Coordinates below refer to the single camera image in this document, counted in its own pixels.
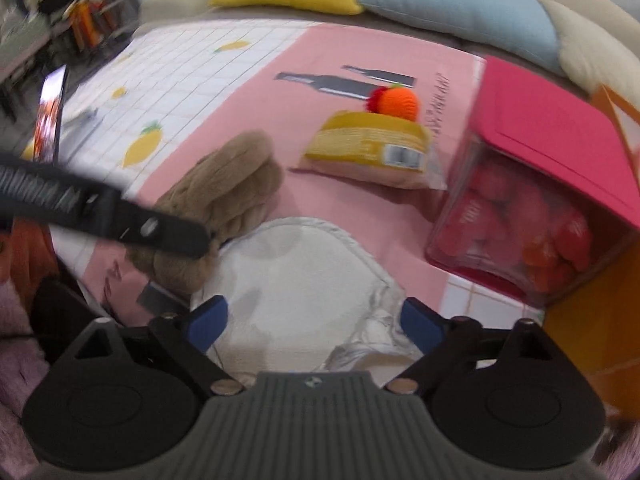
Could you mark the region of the yellow snack packet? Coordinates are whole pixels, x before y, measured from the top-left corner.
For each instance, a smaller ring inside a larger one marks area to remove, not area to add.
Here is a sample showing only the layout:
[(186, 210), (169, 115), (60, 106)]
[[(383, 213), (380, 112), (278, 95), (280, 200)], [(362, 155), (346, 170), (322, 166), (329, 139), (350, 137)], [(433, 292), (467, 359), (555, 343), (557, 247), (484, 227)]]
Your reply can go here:
[(402, 190), (446, 188), (430, 130), (369, 112), (332, 115), (311, 137), (297, 169)]

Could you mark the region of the purple fluffy rug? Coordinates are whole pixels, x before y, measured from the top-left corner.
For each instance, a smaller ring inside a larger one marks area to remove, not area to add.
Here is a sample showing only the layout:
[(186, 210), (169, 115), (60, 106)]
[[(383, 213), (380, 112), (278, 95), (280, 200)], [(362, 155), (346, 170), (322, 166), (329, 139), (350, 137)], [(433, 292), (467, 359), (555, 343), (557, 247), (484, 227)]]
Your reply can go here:
[(38, 460), (27, 441), (25, 403), (49, 367), (11, 282), (1, 285), (1, 478), (21, 479)]

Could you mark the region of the brown plush toy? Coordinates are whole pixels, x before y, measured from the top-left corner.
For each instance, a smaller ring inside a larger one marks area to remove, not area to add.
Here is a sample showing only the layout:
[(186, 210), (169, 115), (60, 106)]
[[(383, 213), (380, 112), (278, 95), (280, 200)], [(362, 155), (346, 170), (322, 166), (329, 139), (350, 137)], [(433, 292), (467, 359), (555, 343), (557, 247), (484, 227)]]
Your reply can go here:
[(254, 130), (238, 134), (201, 158), (154, 204), (161, 212), (206, 226), (212, 241), (205, 255), (193, 260), (159, 250), (129, 248), (126, 259), (160, 286), (181, 295), (194, 294), (213, 276), (221, 246), (265, 220), (283, 178), (267, 133)]

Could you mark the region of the blue cushion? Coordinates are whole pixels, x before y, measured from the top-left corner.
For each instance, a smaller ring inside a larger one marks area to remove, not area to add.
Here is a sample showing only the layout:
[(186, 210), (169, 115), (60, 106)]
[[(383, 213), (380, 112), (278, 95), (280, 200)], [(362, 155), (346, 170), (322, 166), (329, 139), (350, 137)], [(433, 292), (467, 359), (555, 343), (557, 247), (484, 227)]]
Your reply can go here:
[(357, 1), (391, 21), (494, 47), (551, 73), (563, 73), (558, 34), (538, 0)]

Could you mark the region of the beige sofa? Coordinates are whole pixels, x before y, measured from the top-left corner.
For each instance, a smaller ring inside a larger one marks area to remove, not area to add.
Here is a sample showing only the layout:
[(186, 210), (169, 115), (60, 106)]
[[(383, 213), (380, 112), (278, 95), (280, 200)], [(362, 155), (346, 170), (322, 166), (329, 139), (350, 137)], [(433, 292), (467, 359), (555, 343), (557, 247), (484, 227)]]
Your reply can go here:
[[(639, 22), (614, 1), (553, 1), (567, 6), (570, 10), (577, 12), (584, 18), (588, 18), (588, 20), (601, 26), (639, 57)], [(220, 8), (219, 6), (211, 6), (209, 0), (144, 0), (141, 8), (141, 23), (145, 28), (186, 21), (232, 20), (232, 18), (236, 20), (240, 18), (282, 18), (282, 20), (286, 18), (298, 18), (299, 20), (358, 25), (378, 30), (388, 30), (389, 32), (399, 32), (400, 34), (442, 42), (447, 46), (459, 47), (473, 53), (497, 55), (507, 61), (512, 61), (518, 65), (536, 70), (536, 72), (544, 76), (553, 76), (561, 84), (567, 84), (574, 90), (587, 93), (582, 90), (582, 88), (577, 87), (574, 82), (571, 82), (566, 76), (566, 73), (564, 73), (564, 70), (561, 75), (557, 75), (506, 51), (485, 46), (484, 44), (473, 44), (472, 42), (461, 40), (455, 36), (441, 34), (440, 32), (430, 32), (429, 30), (413, 28), (391, 21), (388, 18), (383, 18), (365, 8), (363, 8), (362, 13), (357, 15), (332, 15), (289, 9), (283, 6)]]

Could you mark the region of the pink lidded candy box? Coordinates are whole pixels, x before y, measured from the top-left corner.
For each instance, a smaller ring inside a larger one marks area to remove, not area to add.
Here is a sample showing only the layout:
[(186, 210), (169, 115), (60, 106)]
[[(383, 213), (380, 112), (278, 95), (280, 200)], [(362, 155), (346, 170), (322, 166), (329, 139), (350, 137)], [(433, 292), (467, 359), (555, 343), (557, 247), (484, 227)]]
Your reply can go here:
[(426, 260), (544, 308), (638, 231), (637, 180), (612, 122), (546, 78), (488, 58)]

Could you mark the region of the metal rack with orange items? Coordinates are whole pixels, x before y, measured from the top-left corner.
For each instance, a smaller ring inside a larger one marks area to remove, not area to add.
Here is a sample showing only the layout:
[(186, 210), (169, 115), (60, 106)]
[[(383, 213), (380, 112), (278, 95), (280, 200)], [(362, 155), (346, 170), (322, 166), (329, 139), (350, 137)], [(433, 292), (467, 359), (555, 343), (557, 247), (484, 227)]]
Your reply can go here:
[(54, 39), (70, 43), (77, 54), (96, 54), (128, 32), (122, 8), (128, 0), (40, 0)]

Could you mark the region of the silver foil bag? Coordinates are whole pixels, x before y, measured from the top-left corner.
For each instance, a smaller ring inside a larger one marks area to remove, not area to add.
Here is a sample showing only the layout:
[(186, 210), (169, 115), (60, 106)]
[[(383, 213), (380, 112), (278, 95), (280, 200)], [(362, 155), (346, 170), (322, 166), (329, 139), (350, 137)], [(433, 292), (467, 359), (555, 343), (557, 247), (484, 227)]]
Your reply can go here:
[(192, 304), (215, 295), (228, 321), (206, 354), (241, 382), (364, 370), (383, 385), (422, 356), (400, 328), (404, 289), (330, 222), (273, 220), (225, 244)]

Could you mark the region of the grey-green cushion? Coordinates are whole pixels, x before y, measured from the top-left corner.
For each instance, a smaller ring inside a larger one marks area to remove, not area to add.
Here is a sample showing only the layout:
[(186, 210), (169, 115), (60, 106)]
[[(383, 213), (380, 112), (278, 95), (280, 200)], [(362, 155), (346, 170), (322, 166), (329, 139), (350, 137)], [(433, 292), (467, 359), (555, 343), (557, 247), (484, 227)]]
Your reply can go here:
[(604, 28), (553, 0), (540, 0), (559, 39), (559, 63), (593, 96), (602, 86), (639, 108), (639, 58)]

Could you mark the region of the orange knitted fruit toy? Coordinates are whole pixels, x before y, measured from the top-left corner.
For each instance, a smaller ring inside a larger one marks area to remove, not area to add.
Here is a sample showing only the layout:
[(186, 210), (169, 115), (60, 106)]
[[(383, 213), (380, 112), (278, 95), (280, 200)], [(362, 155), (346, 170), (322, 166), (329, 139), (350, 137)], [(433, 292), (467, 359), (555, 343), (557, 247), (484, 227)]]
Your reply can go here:
[(393, 116), (415, 122), (419, 114), (419, 99), (410, 89), (401, 86), (378, 87), (368, 97), (370, 113)]

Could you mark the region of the smartphone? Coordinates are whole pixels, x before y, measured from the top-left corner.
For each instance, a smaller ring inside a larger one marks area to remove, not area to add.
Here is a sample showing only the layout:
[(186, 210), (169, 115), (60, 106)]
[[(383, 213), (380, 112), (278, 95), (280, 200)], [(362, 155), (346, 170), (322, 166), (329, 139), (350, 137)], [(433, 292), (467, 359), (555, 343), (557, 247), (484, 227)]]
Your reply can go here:
[(35, 121), (32, 160), (56, 162), (60, 144), (63, 100), (67, 79), (67, 66), (63, 65), (44, 78)]

